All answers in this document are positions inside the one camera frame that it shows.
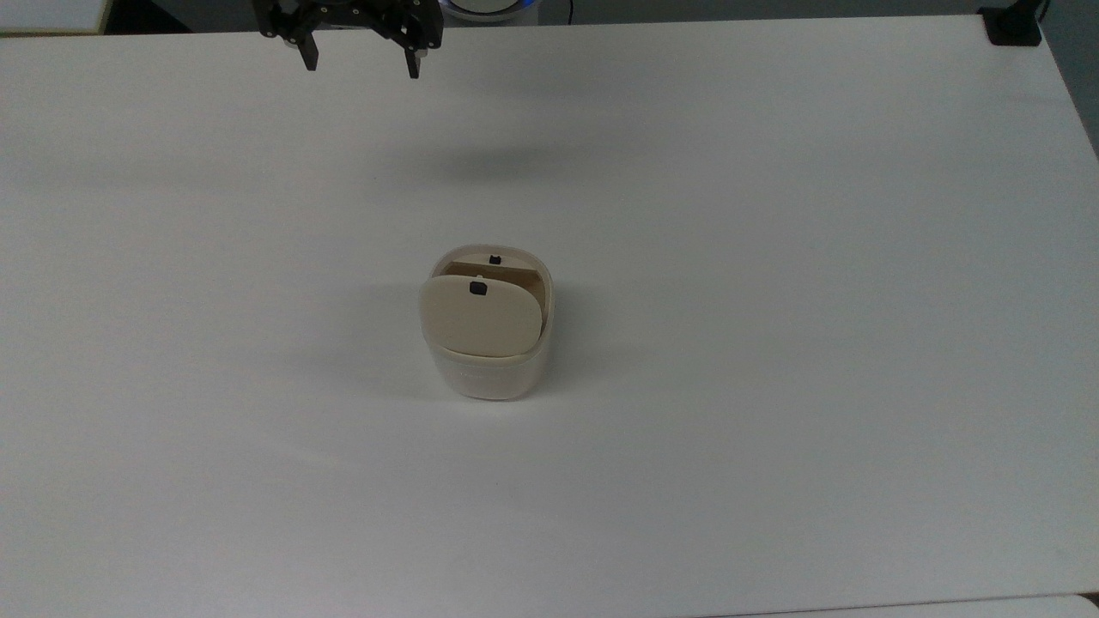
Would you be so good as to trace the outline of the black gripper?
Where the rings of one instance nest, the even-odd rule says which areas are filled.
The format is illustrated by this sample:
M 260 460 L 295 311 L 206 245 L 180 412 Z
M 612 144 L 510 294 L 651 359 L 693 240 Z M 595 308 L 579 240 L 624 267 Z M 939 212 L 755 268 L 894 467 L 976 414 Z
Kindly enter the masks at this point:
M 252 1 L 258 31 L 284 38 L 300 54 L 309 71 L 318 69 L 313 32 L 330 27 L 366 27 L 404 48 L 409 78 L 419 79 L 428 49 L 442 46 L 444 23 L 436 1 Z

